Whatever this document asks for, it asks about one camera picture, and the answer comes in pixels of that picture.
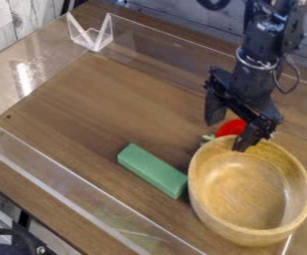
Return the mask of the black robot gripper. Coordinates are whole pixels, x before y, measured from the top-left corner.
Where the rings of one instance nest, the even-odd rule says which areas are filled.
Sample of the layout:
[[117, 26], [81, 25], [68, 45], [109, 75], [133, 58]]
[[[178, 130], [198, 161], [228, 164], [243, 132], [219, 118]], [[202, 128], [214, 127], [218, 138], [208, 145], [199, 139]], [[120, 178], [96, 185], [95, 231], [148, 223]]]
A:
[[204, 119], [210, 126], [224, 120], [232, 110], [247, 122], [232, 149], [246, 152], [251, 146], [271, 138], [283, 116], [272, 100], [272, 73], [236, 68], [232, 73], [212, 66], [206, 81]]

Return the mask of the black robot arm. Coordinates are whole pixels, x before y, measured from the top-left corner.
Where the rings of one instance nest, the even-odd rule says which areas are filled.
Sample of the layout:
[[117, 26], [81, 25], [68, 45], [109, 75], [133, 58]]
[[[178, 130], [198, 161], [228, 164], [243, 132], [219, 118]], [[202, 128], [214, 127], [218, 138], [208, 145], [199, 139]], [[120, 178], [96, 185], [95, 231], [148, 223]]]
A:
[[246, 121], [232, 149], [240, 152], [270, 139], [283, 123], [272, 93], [287, 95], [280, 86], [290, 54], [301, 49], [307, 0], [246, 0], [244, 40], [236, 50], [232, 72], [212, 67], [206, 81], [206, 122], [212, 126], [235, 112]]

